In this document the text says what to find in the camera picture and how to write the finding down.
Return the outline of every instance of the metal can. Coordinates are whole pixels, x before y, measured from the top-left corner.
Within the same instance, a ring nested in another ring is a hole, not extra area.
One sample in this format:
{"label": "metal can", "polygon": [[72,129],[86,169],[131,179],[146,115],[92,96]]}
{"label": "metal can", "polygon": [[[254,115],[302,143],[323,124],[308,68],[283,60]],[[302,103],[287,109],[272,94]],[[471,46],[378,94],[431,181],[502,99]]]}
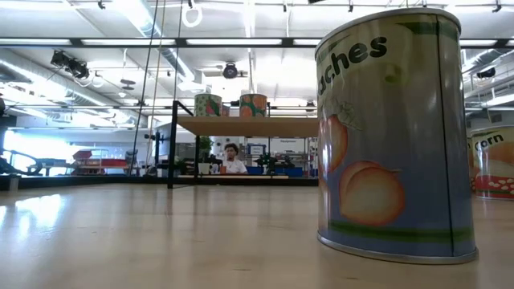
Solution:
{"label": "metal can", "polygon": [[405,263],[475,258],[459,33],[444,10],[400,9],[316,48],[324,244]]}
{"label": "metal can", "polygon": [[222,97],[210,93],[194,96],[194,116],[221,116]]}
{"label": "metal can", "polygon": [[514,199],[514,127],[471,133],[477,197]]}
{"label": "metal can", "polygon": [[239,116],[266,116],[267,96],[246,94],[239,98]]}

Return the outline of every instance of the can lid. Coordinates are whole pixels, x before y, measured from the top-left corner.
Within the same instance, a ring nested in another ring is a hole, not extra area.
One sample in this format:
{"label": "can lid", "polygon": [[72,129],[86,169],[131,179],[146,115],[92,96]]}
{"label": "can lid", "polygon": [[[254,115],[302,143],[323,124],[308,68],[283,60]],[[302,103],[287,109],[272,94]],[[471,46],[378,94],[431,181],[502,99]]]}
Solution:
{"label": "can lid", "polygon": [[496,126],[491,126],[489,128],[477,128],[477,129],[473,129],[469,132],[469,135],[471,137],[473,137],[474,134],[478,133],[478,132],[486,132],[488,130],[494,130],[494,129],[498,129],[498,128],[514,128],[514,125],[508,125],[508,124],[504,124],[504,125],[496,125]]}
{"label": "can lid", "polygon": [[362,24],[364,22],[369,22],[369,21],[373,21],[373,20],[376,20],[376,19],[387,18],[387,17],[391,17],[391,16],[409,15],[409,14],[435,14],[435,15],[444,16],[446,18],[449,18],[451,21],[453,21],[457,25],[457,27],[459,28],[459,34],[462,32],[459,19],[455,15],[453,15],[452,13],[450,13],[448,11],[445,11],[443,9],[435,9],[435,8],[401,8],[401,9],[387,10],[387,11],[373,13],[373,14],[370,14],[370,15],[366,15],[364,17],[360,17],[360,18],[354,19],[354,20],[352,20],[350,22],[347,22],[347,23],[339,26],[338,28],[334,29],[333,31],[328,33],[325,37],[323,37],[323,39],[320,41],[320,43],[318,43],[318,45],[316,46],[314,55],[316,55],[318,53],[318,50],[320,49],[320,47],[327,40],[329,40],[330,38],[332,38],[334,35],[338,34],[339,32],[345,31],[345,30],[347,30],[347,29],[349,29],[349,28],[351,28],[353,26]]}

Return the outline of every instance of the wooden floor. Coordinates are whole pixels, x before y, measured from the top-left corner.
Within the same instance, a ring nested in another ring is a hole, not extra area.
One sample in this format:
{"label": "wooden floor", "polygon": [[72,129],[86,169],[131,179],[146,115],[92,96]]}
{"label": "wooden floor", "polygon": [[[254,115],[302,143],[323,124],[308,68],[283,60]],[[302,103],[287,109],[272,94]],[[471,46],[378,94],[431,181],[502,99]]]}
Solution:
{"label": "wooden floor", "polygon": [[321,245],[317,201],[313,187],[95,185],[4,194],[0,288],[513,288],[514,202],[475,200],[479,261],[427,266]]}

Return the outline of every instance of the orange can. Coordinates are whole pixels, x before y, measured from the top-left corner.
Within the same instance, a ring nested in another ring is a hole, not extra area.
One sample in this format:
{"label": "orange can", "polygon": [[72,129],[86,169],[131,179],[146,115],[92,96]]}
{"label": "orange can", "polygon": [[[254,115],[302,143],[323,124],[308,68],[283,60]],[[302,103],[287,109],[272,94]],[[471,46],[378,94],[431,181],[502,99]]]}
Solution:
{"label": "orange can", "polygon": [[239,99],[239,116],[266,116],[267,96],[246,94]]}

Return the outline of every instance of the curly hair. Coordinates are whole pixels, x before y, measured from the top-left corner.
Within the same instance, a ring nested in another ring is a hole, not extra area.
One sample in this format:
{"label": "curly hair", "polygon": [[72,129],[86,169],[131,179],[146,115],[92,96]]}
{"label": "curly hair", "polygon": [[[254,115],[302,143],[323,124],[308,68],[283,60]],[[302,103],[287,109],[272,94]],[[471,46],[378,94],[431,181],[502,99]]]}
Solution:
{"label": "curly hair", "polygon": [[225,144],[225,150],[228,148],[233,148],[235,151],[235,154],[239,154],[239,148],[236,144]]}

